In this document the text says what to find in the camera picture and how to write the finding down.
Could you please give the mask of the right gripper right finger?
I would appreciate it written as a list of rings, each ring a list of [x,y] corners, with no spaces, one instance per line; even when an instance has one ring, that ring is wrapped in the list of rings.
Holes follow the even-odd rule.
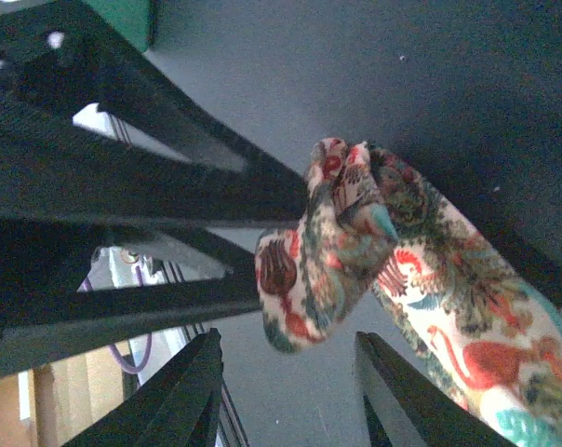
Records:
[[[376,333],[355,336],[355,376],[371,446],[512,444],[449,399]]]

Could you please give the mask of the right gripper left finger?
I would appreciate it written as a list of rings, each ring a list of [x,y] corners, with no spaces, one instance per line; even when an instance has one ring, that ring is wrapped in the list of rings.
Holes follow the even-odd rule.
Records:
[[[213,446],[220,419],[221,335],[197,335],[116,409],[68,446]]]

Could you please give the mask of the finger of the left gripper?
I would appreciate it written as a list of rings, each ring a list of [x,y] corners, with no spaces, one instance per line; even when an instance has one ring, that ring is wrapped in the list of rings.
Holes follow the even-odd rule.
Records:
[[[271,228],[306,203],[86,3],[0,1],[0,218]]]
[[[200,277],[83,291],[94,251],[108,245],[186,264]],[[207,230],[0,219],[0,378],[260,307],[251,253]]]

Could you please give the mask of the floral patterned tie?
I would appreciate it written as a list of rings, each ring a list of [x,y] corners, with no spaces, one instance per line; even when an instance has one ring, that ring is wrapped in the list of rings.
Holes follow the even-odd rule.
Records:
[[[562,311],[395,154],[327,138],[305,181],[298,226],[255,252],[268,342],[319,345],[372,292],[450,399],[518,446],[562,446]]]

